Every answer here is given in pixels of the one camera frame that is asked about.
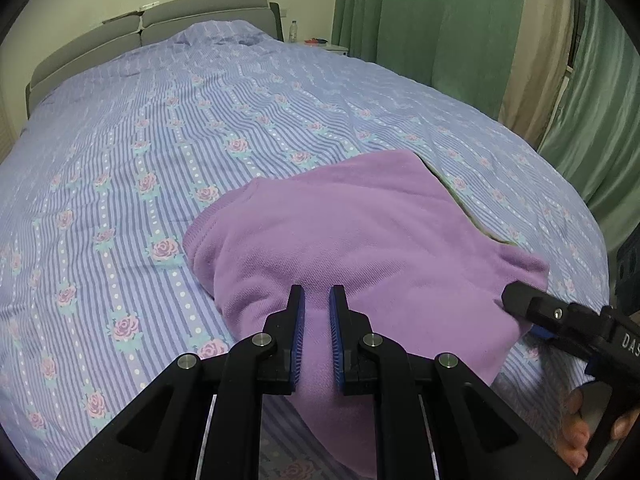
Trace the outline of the person's right hand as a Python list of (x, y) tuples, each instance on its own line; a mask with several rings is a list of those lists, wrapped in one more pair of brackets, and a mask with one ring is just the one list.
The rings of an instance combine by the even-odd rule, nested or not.
[(579, 469), (585, 465), (588, 458), (587, 444), (590, 440), (589, 426), (580, 414), (582, 402), (584, 396), (580, 389), (575, 389), (568, 396), (555, 440), (555, 452), (574, 474), (578, 474)]

